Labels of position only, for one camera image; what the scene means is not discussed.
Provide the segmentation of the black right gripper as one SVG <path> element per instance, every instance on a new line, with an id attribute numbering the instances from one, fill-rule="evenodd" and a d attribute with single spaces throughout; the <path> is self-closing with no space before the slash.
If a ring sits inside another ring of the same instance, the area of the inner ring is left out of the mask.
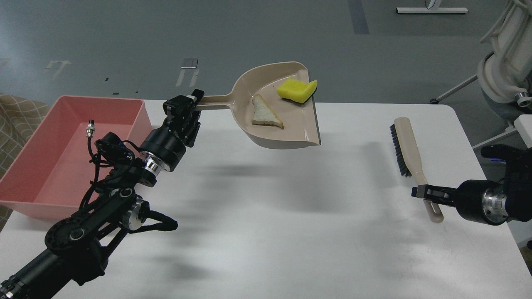
<path id="1" fill-rule="evenodd" d="M 507 195 L 503 185 L 487 180 L 467 180 L 457 189 L 444 186 L 418 185 L 411 196 L 431 203 L 456 208 L 463 219 L 498 226 L 509 221 L 505 207 Z"/>

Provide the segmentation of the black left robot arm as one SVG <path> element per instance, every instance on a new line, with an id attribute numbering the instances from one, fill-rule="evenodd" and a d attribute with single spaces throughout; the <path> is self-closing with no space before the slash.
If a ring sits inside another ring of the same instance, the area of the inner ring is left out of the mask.
<path id="1" fill-rule="evenodd" d="M 173 218 L 152 210 L 135 186 L 153 187 L 158 174 L 173 172 L 186 148 L 193 147 L 203 97 L 204 91 L 195 89 L 166 100 L 165 120 L 140 146 L 112 132 L 92 142 L 94 121 L 89 121 L 91 187 L 78 210 L 48 230 L 46 249 L 1 283 L 2 299 L 50 299 L 70 281 L 81 286 L 104 276 L 110 255 L 127 235 L 178 228 Z"/>

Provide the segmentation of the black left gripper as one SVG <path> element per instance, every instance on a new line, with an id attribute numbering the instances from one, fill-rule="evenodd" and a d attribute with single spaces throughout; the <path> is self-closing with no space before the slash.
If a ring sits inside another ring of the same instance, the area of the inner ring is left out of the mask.
<path id="1" fill-rule="evenodd" d="M 162 104 L 165 120 L 150 132 L 140 146 L 140 152 L 156 157 L 173 172 L 184 156 L 186 148 L 193 147 L 201 123 L 201 112 L 196 110 L 204 91 L 195 89 L 190 95 L 179 95 Z"/>

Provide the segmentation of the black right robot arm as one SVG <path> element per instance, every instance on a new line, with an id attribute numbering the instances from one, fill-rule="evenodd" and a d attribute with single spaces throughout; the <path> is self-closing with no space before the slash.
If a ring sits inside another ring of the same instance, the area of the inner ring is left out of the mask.
<path id="1" fill-rule="evenodd" d="M 515 220 L 526 223 L 532 218 L 531 148 L 508 145 L 481 148 L 481 156 L 505 163 L 502 182 L 467 180 L 456 189 L 418 185 L 412 188 L 415 198 L 456 208 L 466 220 L 498 226 Z"/>

